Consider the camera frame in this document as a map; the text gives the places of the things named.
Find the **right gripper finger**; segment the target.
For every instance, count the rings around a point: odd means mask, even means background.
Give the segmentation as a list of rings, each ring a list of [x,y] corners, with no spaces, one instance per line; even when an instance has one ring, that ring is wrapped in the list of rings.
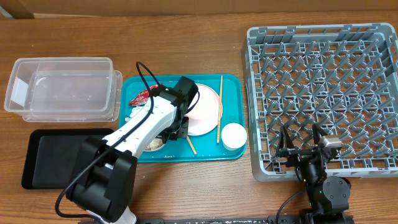
[[[291,150],[295,149],[293,141],[291,140],[286,127],[283,125],[280,127],[280,138],[278,144],[278,150]]]
[[[318,123],[312,124],[313,141],[318,144],[322,136],[326,136],[326,132],[320,127]]]

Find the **white tissue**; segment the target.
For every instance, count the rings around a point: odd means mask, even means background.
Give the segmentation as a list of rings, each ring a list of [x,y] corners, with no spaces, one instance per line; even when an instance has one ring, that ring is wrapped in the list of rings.
[[[125,122],[130,121],[136,114],[138,114],[138,112],[140,112],[141,109],[143,109],[143,106],[133,107],[131,113],[129,115],[126,115]]]

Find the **red snack wrapper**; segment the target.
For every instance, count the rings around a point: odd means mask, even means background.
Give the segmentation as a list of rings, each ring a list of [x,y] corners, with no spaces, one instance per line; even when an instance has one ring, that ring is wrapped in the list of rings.
[[[142,106],[147,103],[150,97],[148,89],[142,90],[133,100],[128,103],[128,106]]]

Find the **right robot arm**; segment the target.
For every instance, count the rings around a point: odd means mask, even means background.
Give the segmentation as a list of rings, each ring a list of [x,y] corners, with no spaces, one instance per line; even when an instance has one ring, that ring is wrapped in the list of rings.
[[[288,198],[278,209],[276,223],[353,223],[353,217],[347,217],[349,209],[351,183],[345,177],[329,176],[325,165],[337,158],[342,148],[338,136],[328,135],[319,124],[312,125],[314,145],[309,150],[294,146],[285,126],[280,128],[280,139],[276,157],[286,158],[285,166],[294,167],[304,188]],[[299,211],[297,216],[281,218],[283,208],[296,196],[307,194],[309,208]]]

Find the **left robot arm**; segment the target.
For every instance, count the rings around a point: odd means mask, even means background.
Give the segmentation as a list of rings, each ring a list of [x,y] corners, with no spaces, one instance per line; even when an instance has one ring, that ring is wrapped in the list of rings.
[[[84,140],[70,183],[60,196],[86,210],[84,217],[95,223],[135,223],[128,206],[137,160],[156,138],[166,143],[188,136],[186,114],[196,105],[197,93],[197,85],[187,77],[173,88],[159,85],[124,126],[103,139]]]

